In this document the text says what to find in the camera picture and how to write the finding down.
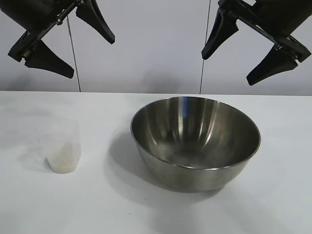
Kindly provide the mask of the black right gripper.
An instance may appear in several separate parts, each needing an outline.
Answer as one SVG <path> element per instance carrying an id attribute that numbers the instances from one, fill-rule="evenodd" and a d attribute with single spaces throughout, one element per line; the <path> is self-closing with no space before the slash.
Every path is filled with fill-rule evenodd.
<path id="1" fill-rule="evenodd" d="M 273 46 L 263 60 L 247 75 L 250 86 L 273 75 L 295 69 L 311 52 L 291 36 L 312 15 L 310 0 L 220 0 L 210 36 L 201 52 L 208 59 L 218 47 L 238 31 L 237 20 L 271 40 Z"/>

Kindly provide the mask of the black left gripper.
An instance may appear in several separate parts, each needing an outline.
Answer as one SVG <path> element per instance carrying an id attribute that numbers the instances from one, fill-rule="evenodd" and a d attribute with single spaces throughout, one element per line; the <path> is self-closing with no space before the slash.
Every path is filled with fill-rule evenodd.
<path id="1" fill-rule="evenodd" d="M 46 70 L 72 79 L 74 69 L 40 39 L 55 25 L 62 24 L 75 7 L 79 19 L 93 27 L 110 44 L 115 43 L 115 35 L 96 0 L 2 0 L 0 10 L 26 30 L 8 55 L 16 61 L 27 57 L 24 65 L 28 68 Z"/>

